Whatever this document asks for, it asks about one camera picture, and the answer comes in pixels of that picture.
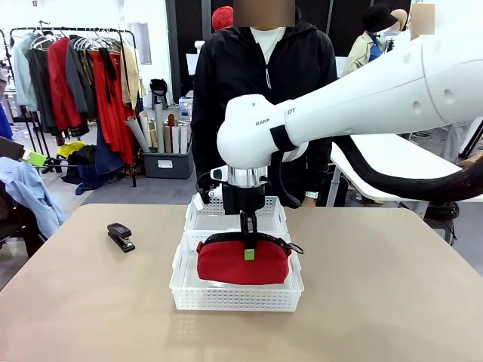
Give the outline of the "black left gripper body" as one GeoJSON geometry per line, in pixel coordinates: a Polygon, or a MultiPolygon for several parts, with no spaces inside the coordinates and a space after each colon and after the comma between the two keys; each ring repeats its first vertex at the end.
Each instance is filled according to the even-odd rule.
{"type": "Polygon", "coordinates": [[[22,159],[25,153],[24,145],[5,137],[0,137],[0,156],[10,159],[22,159]]]}

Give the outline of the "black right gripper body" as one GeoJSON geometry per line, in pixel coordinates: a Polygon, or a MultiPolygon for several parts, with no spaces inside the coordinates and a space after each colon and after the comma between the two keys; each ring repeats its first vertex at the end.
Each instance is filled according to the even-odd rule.
{"type": "Polygon", "coordinates": [[[265,186],[240,188],[223,184],[222,196],[226,213],[255,213],[265,205],[265,186]]]}

